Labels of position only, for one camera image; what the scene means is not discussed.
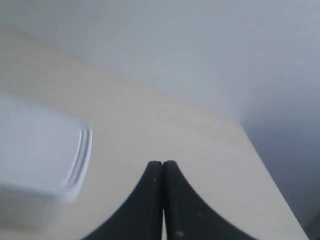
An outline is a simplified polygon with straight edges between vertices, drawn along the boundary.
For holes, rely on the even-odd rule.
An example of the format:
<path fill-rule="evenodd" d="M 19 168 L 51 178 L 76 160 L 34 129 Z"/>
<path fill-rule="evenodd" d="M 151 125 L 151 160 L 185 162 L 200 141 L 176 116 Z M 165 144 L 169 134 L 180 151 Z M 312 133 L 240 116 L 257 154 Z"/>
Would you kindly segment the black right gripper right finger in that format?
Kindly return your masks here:
<path fill-rule="evenodd" d="M 162 167 L 163 210 L 169 240 L 253 240 L 216 213 L 189 184 L 178 164 Z"/>

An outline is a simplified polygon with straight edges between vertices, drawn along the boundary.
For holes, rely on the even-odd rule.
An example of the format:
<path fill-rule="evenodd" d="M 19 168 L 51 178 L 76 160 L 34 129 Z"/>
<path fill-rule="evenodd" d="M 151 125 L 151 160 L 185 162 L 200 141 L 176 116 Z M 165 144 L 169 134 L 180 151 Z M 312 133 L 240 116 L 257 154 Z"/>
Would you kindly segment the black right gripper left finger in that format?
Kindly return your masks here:
<path fill-rule="evenodd" d="M 150 161 L 117 211 L 85 240 L 160 240 L 163 230 L 162 169 Z"/>

